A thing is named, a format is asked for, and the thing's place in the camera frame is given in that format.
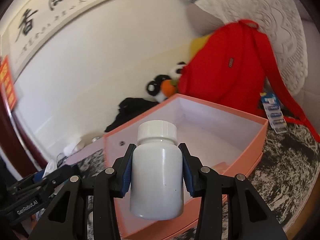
red backpack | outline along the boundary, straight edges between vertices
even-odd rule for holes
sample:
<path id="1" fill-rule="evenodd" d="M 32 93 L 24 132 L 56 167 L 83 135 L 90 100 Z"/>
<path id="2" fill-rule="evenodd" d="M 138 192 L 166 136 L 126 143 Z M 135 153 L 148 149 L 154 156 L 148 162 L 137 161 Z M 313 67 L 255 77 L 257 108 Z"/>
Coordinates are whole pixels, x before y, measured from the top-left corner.
<path id="1" fill-rule="evenodd" d="M 285 87 L 269 39 L 258 27 L 253 21 L 240 20 L 216 30 L 182 69 L 179 93 L 261 116 L 258 104 L 267 77 L 279 100 L 298 118 L 285 120 L 305 125 L 320 142 L 319 134 Z"/>

bottle body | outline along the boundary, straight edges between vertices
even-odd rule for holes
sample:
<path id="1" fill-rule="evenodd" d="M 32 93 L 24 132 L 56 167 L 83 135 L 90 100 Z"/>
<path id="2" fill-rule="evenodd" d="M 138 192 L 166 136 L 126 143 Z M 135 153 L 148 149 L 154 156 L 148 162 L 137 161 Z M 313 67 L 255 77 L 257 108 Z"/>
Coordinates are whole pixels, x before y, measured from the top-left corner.
<path id="1" fill-rule="evenodd" d="M 183 212 L 182 153 L 171 140 L 148 139 L 133 152 L 130 212 L 168 220 Z"/>

pink box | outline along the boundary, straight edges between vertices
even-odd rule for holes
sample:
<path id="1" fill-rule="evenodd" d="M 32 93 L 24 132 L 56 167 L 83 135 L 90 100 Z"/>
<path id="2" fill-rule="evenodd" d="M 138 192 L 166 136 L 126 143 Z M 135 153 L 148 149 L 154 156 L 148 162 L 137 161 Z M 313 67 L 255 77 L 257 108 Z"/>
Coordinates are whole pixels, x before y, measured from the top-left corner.
<path id="1" fill-rule="evenodd" d="M 129 143 L 137 143 L 139 125 L 149 120 L 175 124 L 178 143 L 186 143 L 203 165 L 232 177 L 238 173 L 249 176 L 259 163 L 268 127 L 268 120 L 262 117 L 176 94 L 104 136 L 107 167 L 125 154 Z M 115 205 L 121 237 L 131 240 L 170 239 L 183 233 L 196 225 L 201 201 L 191 198 L 184 186 L 183 214 L 172 220 L 149 221 L 130 213 L 129 200 L 130 190 L 123 199 L 115 199 Z"/>

white bottle cap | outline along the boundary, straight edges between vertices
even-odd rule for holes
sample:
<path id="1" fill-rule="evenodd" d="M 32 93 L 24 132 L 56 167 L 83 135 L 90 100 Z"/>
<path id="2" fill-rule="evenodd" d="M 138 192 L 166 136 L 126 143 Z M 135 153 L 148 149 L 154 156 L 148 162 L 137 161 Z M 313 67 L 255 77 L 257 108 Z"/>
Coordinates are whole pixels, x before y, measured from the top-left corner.
<path id="1" fill-rule="evenodd" d="M 178 144 L 177 128 L 174 124 L 163 120 L 152 120 L 144 122 L 138 128 L 138 145 L 148 138 L 166 138 Z"/>

red paper with gold characters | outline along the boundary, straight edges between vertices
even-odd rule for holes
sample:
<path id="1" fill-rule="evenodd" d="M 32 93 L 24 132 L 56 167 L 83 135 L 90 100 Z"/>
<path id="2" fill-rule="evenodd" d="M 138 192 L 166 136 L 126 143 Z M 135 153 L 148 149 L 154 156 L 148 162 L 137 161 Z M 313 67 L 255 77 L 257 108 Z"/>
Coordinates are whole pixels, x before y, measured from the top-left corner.
<path id="1" fill-rule="evenodd" d="M 13 87 L 13 80 L 10 73 L 8 56 L 4 58 L 0 66 L 0 85 L 3 84 L 5 95 L 7 96 L 8 105 L 12 110 L 17 102 L 17 96 Z"/>

